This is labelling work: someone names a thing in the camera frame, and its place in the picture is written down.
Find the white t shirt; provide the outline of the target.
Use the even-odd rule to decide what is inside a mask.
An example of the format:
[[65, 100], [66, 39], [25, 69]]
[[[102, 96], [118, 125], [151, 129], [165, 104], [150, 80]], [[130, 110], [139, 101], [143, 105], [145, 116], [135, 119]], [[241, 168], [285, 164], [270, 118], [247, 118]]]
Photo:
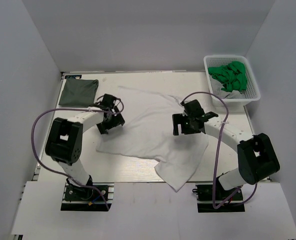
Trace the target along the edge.
[[199, 167], [209, 139], [204, 133], [173, 135], [173, 114], [183, 108], [176, 96], [118, 87], [117, 96], [124, 104], [123, 126], [100, 137], [96, 150], [101, 153], [152, 159], [156, 173], [175, 192]]

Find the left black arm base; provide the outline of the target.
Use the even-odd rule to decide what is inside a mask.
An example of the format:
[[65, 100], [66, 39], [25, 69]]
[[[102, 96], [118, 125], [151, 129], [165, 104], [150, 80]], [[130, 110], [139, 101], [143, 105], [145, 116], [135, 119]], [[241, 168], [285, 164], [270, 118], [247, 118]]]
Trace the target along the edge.
[[[99, 183], [94, 186], [104, 196], [108, 208], [113, 203], [114, 184]], [[93, 189], [81, 190], [75, 185], [65, 184], [60, 210], [64, 212], [108, 212], [103, 198]]]

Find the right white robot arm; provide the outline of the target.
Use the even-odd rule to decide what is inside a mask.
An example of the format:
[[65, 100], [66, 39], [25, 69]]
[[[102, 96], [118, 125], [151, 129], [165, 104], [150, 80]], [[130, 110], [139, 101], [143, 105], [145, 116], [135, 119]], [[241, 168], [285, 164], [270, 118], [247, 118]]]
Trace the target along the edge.
[[238, 167], [216, 178], [214, 195], [224, 200], [232, 189], [255, 185], [280, 170], [280, 163], [268, 135], [253, 135], [221, 120], [218, 114], [205, 112], [198, 100], [183, 104], [183, 113], [172, 115], [173, 135], [204, 133], [215, 137], [237, 153]]

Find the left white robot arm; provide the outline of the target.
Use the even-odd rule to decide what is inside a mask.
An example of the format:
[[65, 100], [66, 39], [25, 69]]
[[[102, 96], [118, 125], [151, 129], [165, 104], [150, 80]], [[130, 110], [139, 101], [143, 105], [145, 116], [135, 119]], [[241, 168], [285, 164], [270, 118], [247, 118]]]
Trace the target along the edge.
[[94, 187], [91, 175], [80, 160], [83, 134], [96, 127], [101, 135], [107, 135], [109, 130], [123, 126], [123, 108], [120, 98], [104, 94], [99, 102], [86, 110], [77, 110], [78, 113], [69, 118], [57, 117], [52, 122], [45, 153], [61, 166], [67, 183], [77, 186], [76, 193], [84, 200], [93, 196]]

